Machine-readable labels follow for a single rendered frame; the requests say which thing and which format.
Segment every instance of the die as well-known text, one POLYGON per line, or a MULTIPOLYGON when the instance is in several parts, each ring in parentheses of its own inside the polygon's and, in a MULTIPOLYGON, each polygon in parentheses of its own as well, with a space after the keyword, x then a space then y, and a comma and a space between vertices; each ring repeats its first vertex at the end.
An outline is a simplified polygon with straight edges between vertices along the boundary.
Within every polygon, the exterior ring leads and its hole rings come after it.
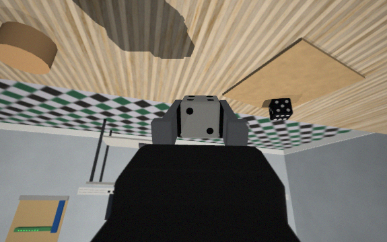
POLYGON ((268 109, 271 120, 288 120, 293 114, 290 98, 272 99, 268 109))
POLYGON ((180 104, 182 138, 219 138, 220 102, 214 95, 187 95, 180 104))

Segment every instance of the brown cylinder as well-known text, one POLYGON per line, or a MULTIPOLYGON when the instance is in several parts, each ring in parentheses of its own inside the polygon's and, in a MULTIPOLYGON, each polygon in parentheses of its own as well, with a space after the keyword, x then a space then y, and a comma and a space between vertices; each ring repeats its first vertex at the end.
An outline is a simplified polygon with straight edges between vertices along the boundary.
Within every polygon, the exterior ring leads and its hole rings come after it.
POLYGON ((0 27, 0 61, 10 67, 47 74, 56 53, 56 44, 33 27, 17 22, 6 22, 0 27))

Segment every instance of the green and black checkered tile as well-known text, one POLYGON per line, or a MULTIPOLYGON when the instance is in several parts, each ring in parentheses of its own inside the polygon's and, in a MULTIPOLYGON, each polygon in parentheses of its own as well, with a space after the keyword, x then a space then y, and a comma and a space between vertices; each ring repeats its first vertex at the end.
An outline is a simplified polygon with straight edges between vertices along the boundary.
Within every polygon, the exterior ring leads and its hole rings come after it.
MULTIPOLYGON (((0 122, 151 136, 151 121, 162 117, 172 104, 119 97, 60 87, 0 79, 0 122)), ((236 114, 250 125, 248 145, 288 149, 314 140, 349 132, 290 120, 236 114)), ((223 144, 222 138, 178 138, 223 144)))

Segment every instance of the blue strip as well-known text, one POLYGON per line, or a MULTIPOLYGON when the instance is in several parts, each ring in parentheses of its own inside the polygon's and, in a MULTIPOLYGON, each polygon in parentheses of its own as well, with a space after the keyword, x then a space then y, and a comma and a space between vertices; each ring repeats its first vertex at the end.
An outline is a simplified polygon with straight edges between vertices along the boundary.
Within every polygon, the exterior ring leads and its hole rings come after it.
POLYGON ((57 233, 59 229, 59 224, 61 220, 61 214, 63 212, 63 208, 65 207, 65 201, 59 201, 59 206, 57 207, 56 216, 54 218, 54 222, 52 223, 51 233, 57 233))

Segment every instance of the gray wall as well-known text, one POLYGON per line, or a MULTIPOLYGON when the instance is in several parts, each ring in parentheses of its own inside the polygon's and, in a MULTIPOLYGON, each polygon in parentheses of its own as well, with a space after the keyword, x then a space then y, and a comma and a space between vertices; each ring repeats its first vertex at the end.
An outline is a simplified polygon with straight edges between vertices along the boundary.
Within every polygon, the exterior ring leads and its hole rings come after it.
MULTIPOLYGON (((90 186, 85 183, 97 144, 97 138, 0 130, 0 241, 6 239, 20 195, 69 196, 59 241, 90 241, 105 222, 108 197, 77 192, 90 186)), ((94 181, 99 180, 105 148, 102 144, 94 181)), ((137 150, 110 148, 103 182, 114 182, 137 150)), ((284 156, 265 157, 286 186, 284 156)), ((295 230, 289 203, 288 209, 295 230)))
POLYGON ((387 135, 285 156, 301 241, 387 241, 387 135))

